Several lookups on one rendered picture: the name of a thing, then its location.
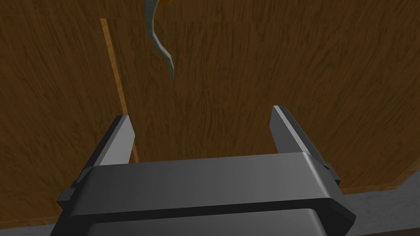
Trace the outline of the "brown wooden door leaf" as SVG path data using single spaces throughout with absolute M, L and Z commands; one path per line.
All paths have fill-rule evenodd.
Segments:
M 106 0 L 136 161 L 270 154 L 284 105 L 345 193 L 420 168 L 420 0 Z

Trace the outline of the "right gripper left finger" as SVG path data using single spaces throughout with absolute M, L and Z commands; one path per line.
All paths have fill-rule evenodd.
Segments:
M 129 163 L 135 133 L 128 115 L 117 116 L 80 173 L 77 183 L 95 166 Z

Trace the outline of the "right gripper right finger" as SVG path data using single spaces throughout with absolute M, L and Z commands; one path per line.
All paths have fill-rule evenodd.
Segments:
M 305 152 L 329 171 L 337 185 L 340 184 L 332 165 L 324 161 L 285 106 L 273 106 L 269 128 L 278 153 Z

